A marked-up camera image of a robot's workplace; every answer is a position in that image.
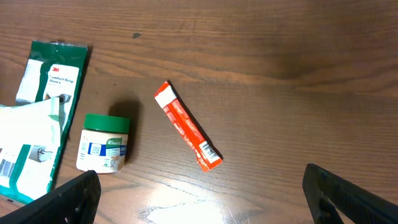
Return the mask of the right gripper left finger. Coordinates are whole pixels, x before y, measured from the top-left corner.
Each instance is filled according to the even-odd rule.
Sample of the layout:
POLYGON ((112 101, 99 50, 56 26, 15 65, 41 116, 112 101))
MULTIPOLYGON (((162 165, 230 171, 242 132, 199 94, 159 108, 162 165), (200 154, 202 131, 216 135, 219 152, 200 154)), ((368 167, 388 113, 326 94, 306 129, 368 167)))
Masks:
POLYGON ((89 170, 1 217, 1 224, 93 223, 100 197, 98 174, 89 170))

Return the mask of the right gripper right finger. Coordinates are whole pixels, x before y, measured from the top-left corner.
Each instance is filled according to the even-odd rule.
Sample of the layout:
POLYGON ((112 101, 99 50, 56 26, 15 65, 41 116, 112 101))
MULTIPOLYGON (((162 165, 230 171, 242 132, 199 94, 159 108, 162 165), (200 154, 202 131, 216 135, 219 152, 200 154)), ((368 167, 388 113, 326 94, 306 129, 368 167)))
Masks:
POLYGON ((323 169, 307 164, 302 188, 316 224, 343 223, 343 213, 354 223, 397 223, 397 205, 323 169))

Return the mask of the green lid jar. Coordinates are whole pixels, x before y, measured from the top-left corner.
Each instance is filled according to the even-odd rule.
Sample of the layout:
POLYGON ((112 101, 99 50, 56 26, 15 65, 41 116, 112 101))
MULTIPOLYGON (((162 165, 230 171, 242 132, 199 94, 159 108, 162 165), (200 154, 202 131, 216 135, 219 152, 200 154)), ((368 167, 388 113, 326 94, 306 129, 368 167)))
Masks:
POLYGON ((88 113, 76 160, 76 168, 99 174, 119 172, 125 162, 131 120, 88 113))

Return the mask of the green 3M gloves package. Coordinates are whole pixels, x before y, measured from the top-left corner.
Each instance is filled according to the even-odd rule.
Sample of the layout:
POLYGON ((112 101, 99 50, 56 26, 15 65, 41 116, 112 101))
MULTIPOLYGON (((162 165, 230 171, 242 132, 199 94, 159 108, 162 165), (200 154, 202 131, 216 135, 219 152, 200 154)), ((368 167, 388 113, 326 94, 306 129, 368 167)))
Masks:
POLYGON ((15 106, 58 97, 59 147, 23 145, 1 155, 1 195, 28 204, 51 191, 83 81, 88 47, 33 41, 15 106))

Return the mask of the red instant coffee stick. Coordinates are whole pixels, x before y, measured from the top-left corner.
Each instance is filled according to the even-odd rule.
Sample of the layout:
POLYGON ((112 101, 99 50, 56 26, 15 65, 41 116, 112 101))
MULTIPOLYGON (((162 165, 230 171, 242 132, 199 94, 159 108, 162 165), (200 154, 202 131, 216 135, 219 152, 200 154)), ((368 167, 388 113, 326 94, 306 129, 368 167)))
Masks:
POLYGON ((203 172, 208 172, 223 162, 183 107, 170 82, 164 82, 154 98, 182 139, 195 152, 197 163, 203 172))

